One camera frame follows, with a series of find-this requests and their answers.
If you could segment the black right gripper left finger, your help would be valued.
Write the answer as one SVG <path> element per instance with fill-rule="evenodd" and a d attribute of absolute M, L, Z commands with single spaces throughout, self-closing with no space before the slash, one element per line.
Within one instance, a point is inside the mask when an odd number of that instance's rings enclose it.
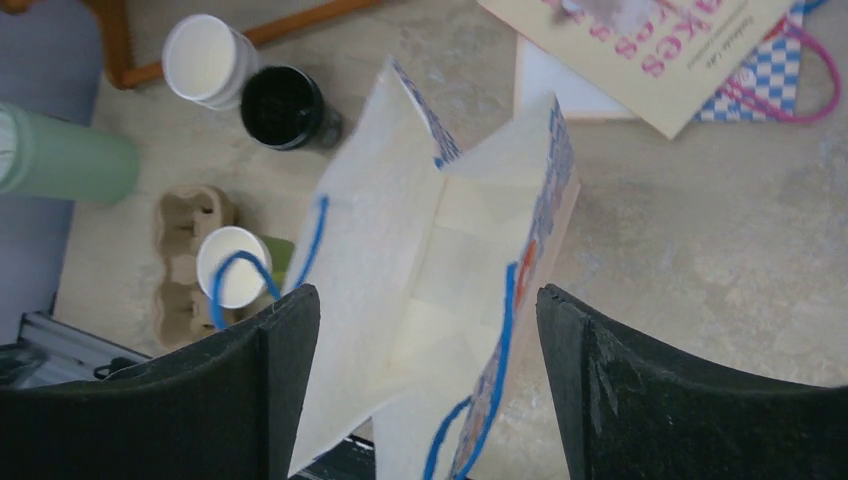
<path fill-rule="evenodd" d="M 303 285 L 101 381 L 1 394 L 5 479 L 285 479 L 320 325 Z"/>

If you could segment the blue checkered paper bag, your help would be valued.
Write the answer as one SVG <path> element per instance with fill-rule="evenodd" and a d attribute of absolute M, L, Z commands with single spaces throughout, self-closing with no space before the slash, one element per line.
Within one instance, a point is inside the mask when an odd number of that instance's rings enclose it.
<path fill-rule="evenodd" d="M 579 193 L 556 95 L 462 151 L 394 59 L 319 180 L 285 291 L 320 327 L 288 471 L 365 421 L 380 479 L 462 479 L 535 330 Z"/>

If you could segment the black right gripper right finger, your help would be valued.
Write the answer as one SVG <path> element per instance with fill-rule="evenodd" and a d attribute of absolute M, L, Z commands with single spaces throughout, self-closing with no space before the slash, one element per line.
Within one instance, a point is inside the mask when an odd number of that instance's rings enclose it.
<path fill-rule="evenodd" d="M 847 390 L 735 370 L 556 285 L 536 303 L 574 479 L 843 479 Z"/>

